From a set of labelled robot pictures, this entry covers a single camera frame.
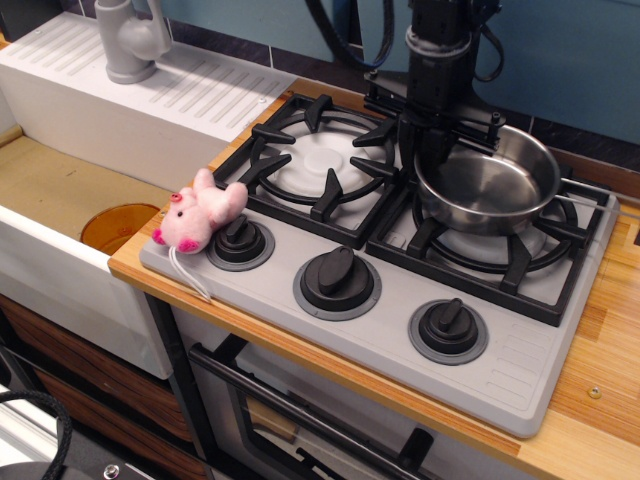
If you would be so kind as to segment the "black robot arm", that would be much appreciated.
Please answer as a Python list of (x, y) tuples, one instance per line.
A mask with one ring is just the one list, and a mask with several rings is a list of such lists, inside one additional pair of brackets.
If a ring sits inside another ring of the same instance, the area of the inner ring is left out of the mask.
[(504, 49), (488, 27), (500, 3), (411, 1), (409, 7), (408, 71), (367, 73), (365, 106), (395, 119), (405, 168), (419, 160), (434, 169), (456, 145), (493, 154), (505, 119), (479, 98), (473, 82), (502, 72)]

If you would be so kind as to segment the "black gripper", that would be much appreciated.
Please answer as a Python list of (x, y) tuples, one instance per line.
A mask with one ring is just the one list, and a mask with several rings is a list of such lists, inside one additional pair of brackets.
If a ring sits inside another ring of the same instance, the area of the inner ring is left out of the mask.
[(453, 136), (458, 144), (472, 150), (488, 155), (497, 151), (503, 116), (482, 101), (472, 87), (440, 108), (407, 99), (406, 72), (374, 70), (365, 73), (364, 80), (369, 87), (365, 107), (398, 121), (397, 143), (404, 169), (415, 170), (416, 127), (425, 129), (418, 148), (422, 173), (436, 171), (447, 160)]

